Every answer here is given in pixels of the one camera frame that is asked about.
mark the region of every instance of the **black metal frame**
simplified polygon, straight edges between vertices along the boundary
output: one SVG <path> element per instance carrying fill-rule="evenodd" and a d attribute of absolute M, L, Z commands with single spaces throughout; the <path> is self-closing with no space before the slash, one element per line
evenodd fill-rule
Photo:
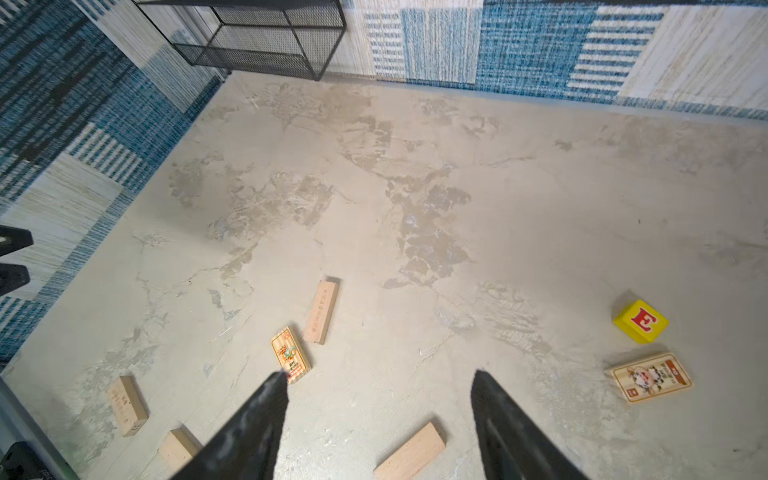
<path fill-rule="evenodd" d="M 344 32 L 346 31 L 346 18 L 344 18 L 344 11 L 341 8 L 341 2 L 339 0 L 319 0 L 312 2 L 312 0 L 309 0 L 304 5 L 304 2 L 301 0 L 289 0 L 285 2 L 275 2 L 274 0 L 133 0 L 133 3 L 141 10 L 141 13 L 144 15 L 144 17 L 152 24 L 152 26 L 155 27 L 155 29 L 160 32 L 160 35 L 163 36 L 165 41 L 167 41 L 170 46 L 176 50 L 176 52 L 181 55 L 181 57 L 192 66 L 196 65 L 203 65 L 207 67 L 217 67 L 217 68 L 226 68 L 227 70 L 236 70 L 236 68 L 230 68 L 228 65 L 211 65 L 213 62 L 209 63 L 200 63 L 200 59 L 204 56 L 206 52 L 215 52 L 215 51 L 245 51 L 249 53 L 256 53 L 256 54 L 262 54 L 262 55 L 269 55 L 269 56 L 275 56 L 275 57 L 291 57 L 291 58 L 301 58 L 303 60 L 304 66 L 306 67 L 306 70 L 310 74 L 310 79 L 314 81 L 319 81 L 323 74 L 325 74 L 326 69 L 328 68 L 328 65 L 331 62 L 331 58 L 333 58 L 333 54 L 336 53 L 336 49 L 339 47 L 339 43 L 341 42 L 341 38 L 344 36 Z M 317 6 L 317 5 L 328 5 L 328 4 L 335 4 L 336 10 L 339 13 L 339 18 L 341 19 L 341 25 L 293 25 L 293 23 L 290 21 L 290 18 L 288 17 L 287 11 L 293 10 L 295 8 L 301 8 L 303 6 Z M 164 5 L 164 6 L 197 6 L 197 7 L 208 7 L 210 10 L 216 15 L 216 20 L 218 20 L 219 25 L 216 28 L 216 31 L 211 35 L 210 39 L 205 45 L 190 45 L 180 42 L 174 42 L 171 41 L 165 33 L 155 24 L 155 22 L 152 20 L 152 18 L 147 15 L 147 13 L 142 8 L 143 6 L 157 6 L 157 5 Z M 240 24 L 240 23 L 227 23 L 224 20 L 222 20 L 221 16 L 219 15 L 219 12 L 217 11 L 217 8 L 219 7 L 254 7 L 254 8 L 266 8 L 269 10 L 274 10 L 276 12 L 282 12 L 283 16 L 286 19 L 286 22 L 288 25 L 251 25 L 251 24 Z M 238 27 L 238 28 L 277 28 L 277 29 L 286 29 L 290 30 L 293 33 L 293 38 L 296 40 L 296 43 L 299 45 L 299 49 L 301 50 L 301 55 L 298 55 L 296 53 L 287 53 L 287 52 L 275 52 L 275 51 L 261 51 L 261 50 L 250 50 L 247 48 L 224 48 L 224 47 L 217 47 L 213 46 L 213 42 L 216 39 L 216 36 L 219 34 L 219 31 L 221 31 L 222 27 Z M 339 32 L 339 36 L 336 38 L 336 42 L 333 44 L 333 47 L 331 48 L 331 51 L 328 55 L 328 58 L 325 61 L 325 64 L 323 65 L 323 68 L 320 69 L 319 72 L 315 71 L 315 69 L 312 67 L 312 64 L 310 63 L 310 59 L 306 54 L 306 51 L 304 50 L 304 46 L 302 45 L 301 41 L 299 40 L 299 35 L 296 33 L 297 29 L 322 29 L 322 30 L 336 30 Z M 179 46 L 186 46 L 191 48 L 199 48 L 200 54 L 197 55 L 197 57 L 194 59 L 194 61 L 190 61 L 188 56 L 184 54 L 180 49 Z M 276 71 L 258 71 L 258 70 L 249 70 L 249 71 L 255 71 L 256 73 L 270 73 L 270 74 L 278 74 L 281 73 Z"/>

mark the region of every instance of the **concrete-textured surface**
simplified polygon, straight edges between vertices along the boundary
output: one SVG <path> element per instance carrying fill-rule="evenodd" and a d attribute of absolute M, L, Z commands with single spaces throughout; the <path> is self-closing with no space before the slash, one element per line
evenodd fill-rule
<path fill-rule="evenodd" d="M 206 442 L 329 275 L 277 478 L 371 478 L 429 420 L 419 477 L 482 478 L 478 368 L 591 478 L 764 478 L 766 133 L 236 74 L 3 375 L 82 478 L 168 478 L 167 432 Z M 611 323 L 630 295 L 671 321 L 653 345 Z M 662 350 L 697 385 L 629 406 L 604 369 Z"/>

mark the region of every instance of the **metal mesh shelf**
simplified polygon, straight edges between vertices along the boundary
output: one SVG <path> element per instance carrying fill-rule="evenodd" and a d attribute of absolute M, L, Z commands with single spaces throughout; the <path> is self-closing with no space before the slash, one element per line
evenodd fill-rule
<path fill-rule="evenodd" d="M 339 0 L 134 0 L 190 65 L 319 80 L 346 31 Z M 178 18 L 195 18 L 182 28 Z M 188 25 L 195 25 L 190 33 Z"/>

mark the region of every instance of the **yellow block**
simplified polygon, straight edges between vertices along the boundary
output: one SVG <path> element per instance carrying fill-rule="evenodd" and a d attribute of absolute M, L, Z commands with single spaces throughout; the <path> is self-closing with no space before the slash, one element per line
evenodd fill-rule
<path fill-rule="evenodd" d="M 651 343 L 661 333 L 669 320 L 643 300 L 638 300 L 614 318 L 614 323 L 637 343 Z"/>

